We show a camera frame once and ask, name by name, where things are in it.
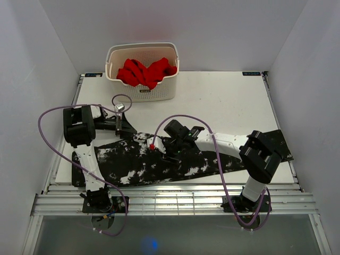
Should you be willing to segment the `black white patterned trousers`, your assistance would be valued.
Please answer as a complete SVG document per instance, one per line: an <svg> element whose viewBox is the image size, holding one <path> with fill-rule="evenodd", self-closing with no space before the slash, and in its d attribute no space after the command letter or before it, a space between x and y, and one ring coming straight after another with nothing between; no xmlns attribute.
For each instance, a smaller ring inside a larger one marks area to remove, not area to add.
<svg viewBox="0 0 340 255"><path fill-rule="evenodd" d="M293 160L281 130L265 133L283 154L283 162ZM118 187L145 186L166 182L184 181L219 174L216 152L189 148L175 158L166 157L159 150L150 150L149 133L136 133L125 139L94 147L99 170L104 180ZM223 173L246 170L236 157L220 152ZM72 185L85 187L83 171L72 165Z"/></svg>

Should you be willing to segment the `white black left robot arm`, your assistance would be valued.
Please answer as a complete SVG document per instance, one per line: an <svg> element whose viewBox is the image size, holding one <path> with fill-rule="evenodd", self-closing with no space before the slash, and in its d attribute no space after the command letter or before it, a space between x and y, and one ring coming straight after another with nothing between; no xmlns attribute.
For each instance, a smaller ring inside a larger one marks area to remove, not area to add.
<svg viewBox="0 0 340 255"><path fill-rule="evenodd" d="M124 112L127 109L123 103L114 106L114 116L108 118L101 106L69 107L63 110L64 138L73 148L79 165L86 169L83 172L86 199L89 207L107 212L112 208L113 200L109 196L107 184L103 182L97 162L93 141L96 130L111 130L123 138L137 131L127 121Z"/></svg>

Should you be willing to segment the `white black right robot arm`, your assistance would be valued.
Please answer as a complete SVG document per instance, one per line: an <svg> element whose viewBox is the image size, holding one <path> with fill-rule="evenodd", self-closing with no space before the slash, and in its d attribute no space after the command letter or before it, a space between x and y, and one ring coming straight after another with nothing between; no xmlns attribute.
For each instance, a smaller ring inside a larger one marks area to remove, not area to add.
<svg viewBox="0 0 340 255"><path fill-rule="evenodd" d="M165 159L175 160L181 152L191 148L239 159L249 174L239 196L239 203L246 211L252 211L259 205L261 193L284 158L280 149L264 133L256 130L249 135L229 135L212 133L201 126L189 130L177 120L171 120L164 131L170 140L156 138L152 143Z"/></svg>

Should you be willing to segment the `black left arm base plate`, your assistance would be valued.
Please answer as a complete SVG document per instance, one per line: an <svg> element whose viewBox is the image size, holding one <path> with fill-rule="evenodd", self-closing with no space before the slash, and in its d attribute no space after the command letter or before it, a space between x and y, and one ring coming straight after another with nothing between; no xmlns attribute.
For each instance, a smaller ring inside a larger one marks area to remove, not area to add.
<svg viewBox="0 0 340 255"><path fill-rule="evenodd" d="M102 210L95 207L91 207L87 199L84 199L82 212L87 214L95 213L109 214L112 213L113 211L116 213L125 213L126 208L129 207L129 199L130 198L128 196L125 196L125 200L122 197L112 196L111 206Z"/></svg>

